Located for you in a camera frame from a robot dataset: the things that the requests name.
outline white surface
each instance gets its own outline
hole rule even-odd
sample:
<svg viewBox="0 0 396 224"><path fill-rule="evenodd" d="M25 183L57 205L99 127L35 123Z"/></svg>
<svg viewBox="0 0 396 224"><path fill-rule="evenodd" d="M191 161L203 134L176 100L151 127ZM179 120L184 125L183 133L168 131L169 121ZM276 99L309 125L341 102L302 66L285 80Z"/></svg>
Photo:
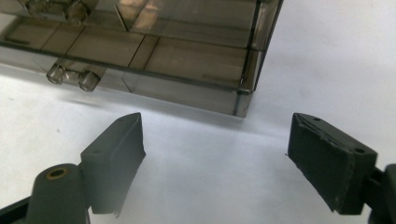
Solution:
<svg viewBox="0 0 396 224"><path fill-rule="evenodd" d="M285 156L293 112L396 162L396 2L286 1L246 119L119 91L86 93L0 68L0 207L140 111L147 157L123 213L105 223L366 223L332 214Z"/></svg>

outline transparent plastic box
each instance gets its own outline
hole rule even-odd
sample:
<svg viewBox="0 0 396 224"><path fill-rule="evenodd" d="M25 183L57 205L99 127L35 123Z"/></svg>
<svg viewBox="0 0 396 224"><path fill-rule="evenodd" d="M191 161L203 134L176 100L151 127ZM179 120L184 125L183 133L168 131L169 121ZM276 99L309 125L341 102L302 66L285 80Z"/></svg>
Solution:
<svg viewBox="0 0 396 224"><path fill-rule="evenodd" d="M0 0L0 63L245 117L282 0Z"/></svg>

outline transparent drawer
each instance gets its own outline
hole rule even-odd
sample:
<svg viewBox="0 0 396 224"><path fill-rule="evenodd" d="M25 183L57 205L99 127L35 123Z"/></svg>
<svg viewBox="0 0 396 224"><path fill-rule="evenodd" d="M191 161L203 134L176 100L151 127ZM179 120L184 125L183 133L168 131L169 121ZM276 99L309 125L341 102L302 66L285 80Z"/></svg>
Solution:
<svg viewBox="0 0 396 224"><path fill-rule="evenodd" d="M281 4L0 0L0 46L13 51L0 60L84 91L112 78L115 89L244 117ZM12 56L22 51L51 63Z"/></svg>

